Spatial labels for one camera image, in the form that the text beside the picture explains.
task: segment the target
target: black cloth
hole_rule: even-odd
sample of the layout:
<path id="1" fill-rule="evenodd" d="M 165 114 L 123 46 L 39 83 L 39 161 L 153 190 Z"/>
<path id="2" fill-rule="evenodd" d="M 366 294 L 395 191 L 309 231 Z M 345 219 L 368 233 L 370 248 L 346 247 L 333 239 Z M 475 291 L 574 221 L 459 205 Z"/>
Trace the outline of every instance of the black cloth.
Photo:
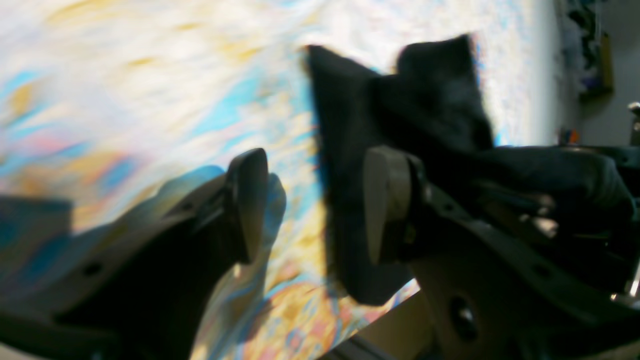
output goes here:
<path id="1" fill-rule="evenodd" d="M 467 36 L 407 46 L 394 75 L 382 76 L 319 46 L 308 48 L 308 64 L 338 273 L 361 303 L 382 304 L 410 278 L 401 265 L 373 266 L 368 258 L 362 163 L 373 146 L 418 156 L 429 179 L 470 208 L 472 184 L 489 179 L 519 192 L 553 196 L 554 216 L 570 226 L 588 222 L 589 228 L 606 228 L 628 222 L 634 213 L 608 158 L 559 148 L 493 146 Z"/>

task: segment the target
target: screw hole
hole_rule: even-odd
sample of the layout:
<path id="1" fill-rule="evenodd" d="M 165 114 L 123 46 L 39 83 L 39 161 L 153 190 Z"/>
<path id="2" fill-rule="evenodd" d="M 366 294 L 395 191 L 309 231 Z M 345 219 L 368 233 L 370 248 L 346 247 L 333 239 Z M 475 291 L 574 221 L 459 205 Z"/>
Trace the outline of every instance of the screw hole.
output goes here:
<path id="1" fill-rule="evenodd" d="M 478 337 L 475 316 L 465 299 L 454 297 L 451 300 L 450 316 L 451 323 L 462 340 L 473 341 Z"/>
<path id="2" fill-rule="evenodd" d="M 84 276 L 94 276 L 102 271 L 102 265 L 99 263 L 93 263 L 84 268 Z"/>
<path id="3" fill-rule="evenodd" d="M 533 266 L 533 271 L 543 279 L 551 279 L 551 270 L 544 265 L 535 264 Z"/>

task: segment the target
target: black fabric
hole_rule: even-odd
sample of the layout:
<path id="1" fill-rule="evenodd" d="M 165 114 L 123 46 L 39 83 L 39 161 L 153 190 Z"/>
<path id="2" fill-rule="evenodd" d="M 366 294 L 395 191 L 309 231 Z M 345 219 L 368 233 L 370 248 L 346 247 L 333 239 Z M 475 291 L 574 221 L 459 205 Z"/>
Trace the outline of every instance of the black fabric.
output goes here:
<path id="1" fill-rule="evenodd" d="M 362 162 L 372 146 L 417 155 L 430 180 L 469 208 L 472 184 L 489 179 L 553 196 L 562 226 L 606 228 L 633 215 L 632 198 L 605 157 L 493 147 L 468 37 L 409 45 L 389 76 L 322 47 L 308 50 L 339 276 L 357 301 L 381 304 L 409 279 L 403 267 L 372 266 L 367 255 Z"/>

